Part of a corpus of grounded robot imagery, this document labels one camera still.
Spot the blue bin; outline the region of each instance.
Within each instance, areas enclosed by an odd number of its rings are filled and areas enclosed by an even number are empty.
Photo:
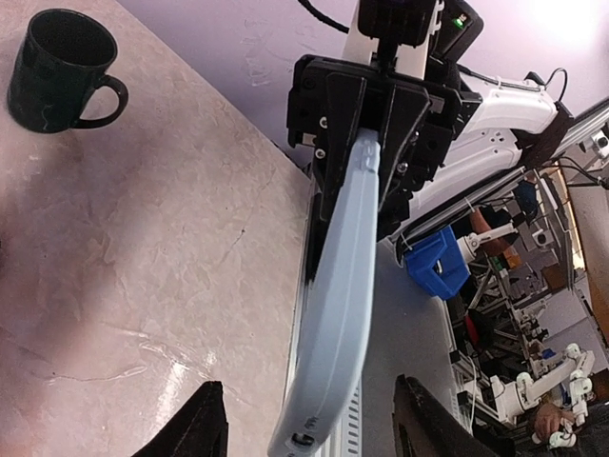
[[[410,277],[429,295],[443,300],[457,295],[469,277],[451,227],[417,243],[406,252],[404,260]],[[437,271],[438,261],[442,272]]]

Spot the white robotic arm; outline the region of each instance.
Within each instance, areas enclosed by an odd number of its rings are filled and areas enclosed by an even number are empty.
[[[505,235],[509,235],[510,233],[516,232],[517,230],[510,222],[509,224],[505,224],[504,226],[488,230],[485,233],[470,233],[467,236],[463,236],[462,238],[457,240],[457,242],[459,243],[459,250],[461,251],[461,255],[463,256],[463,260],[466,264],[473,262],[476,259],[477,250],[484,243],[488,243],[489,241],[496,240],[498,238],[502,238]]]
[[[499,420],[514,427],[518,416],[540,404],[541,397],[564,380],[569,380],[572,412],[575,425],[580,427],[588,416],[586,395],[592,391],[589,376],[594,366],[595,356],[591,350],[582,351],[576,344],[569,345],[562,354],[562,363],[533,381],[528,373],[521,373],[515,382],[504,384],[497,376],[491,378]],[[550,439],[550,447],[571,447],[576,442],[572,425],[565,424],[565,432],[557,432]]]

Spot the cable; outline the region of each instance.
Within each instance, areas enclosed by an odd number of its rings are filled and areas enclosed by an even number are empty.
[[[494,84],[495,86],[500,86],[502,88],[527,90],[529,92],[541,92],[543,90],[542,86],[533,87],[525,86],[524,84],[504,83],[503,81],[498,81],[497,79],[489,78],[488,76],[484,76],[483,74],[476,73],[475,71],[470,70],[468,67],[463,66],[461,64],[457,64],[457,68],[461,73],[465,73],[467,76],[480,79],[485,83]]]
[[[309,2],[309,0],[298,0],[298,3],[300,3],[304,7],[304,9],[310,12],[318,21],[321,21],[327,26],[330,26],[332,29],[336,29],[342,33],[349,33],[349,27],[344,26],[343,24],[336,22],[331,17],[328,17],[323,14],[321,11],[311,5],[311,2]]]
[[[581,171],[582,173],[588,173],[588,171],[586,171],[578,162],[576,162],[574,159],[572,159],[571,157],[561,157],[559,159],[560,160],[568,160],[569,162],[571,162],[573,165],[575,165],[579,171]]]
[[[592,176],[590,173],[588,173],[586,170],[584,169],[579,169],[578,167],[572,167],[570,165],[563,165],[560,164],[559,167],[561,169],[574,169],[575,171],[577,171],[579,174],[581,174],[582,176],[588,178],[590,181],[592,181],[593,183],[597,183],[600,185],[599,179],[600,178],[596,178],[594,176]]]
[[[567,72],[567,70],[565,70],[564,68],[558,68],[558,69],[555,69],[554,71],[552,71],[552,74],[548,78],[548,82],[545,83],[545,86],[547,88],[550,87],[550,84],[552,83],[552,80],[554,79],[554,76],[556,76],[557,73],[564,74],[564,83],[562,83],[562,90],[560,91],[560,96],[559,96],[559,102],[561,102],[562,97],[564,97],[564,93],[567,91],[567,86],[569,84],[569,73]]]
[[[476,387],[477,387],[477,381],[478,381],[478,372],[476,371],[476,365],[474,364],[474,360],[471,357],[467,357],[469,359],[469,362],[472,364],[472,369],[474,370],[474,386],[472,387],[472,414],[471,414],[471,418],[469,421],[469,431],[470,433],[474,434],[474,420],[476,419],[476,416],[474,415],[474,413],[476,412]]]

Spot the table surface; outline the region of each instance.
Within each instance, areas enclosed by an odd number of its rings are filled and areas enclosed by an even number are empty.
[[[0,0],[0,88],[29,18],[57,7],[112,32],[130,101],[55,135],[0,108],[0,455],[130,455],[207,380],[230,455],[265,455],[308,181],[113,0]],[[115,103],[101,89],[86,114]]]

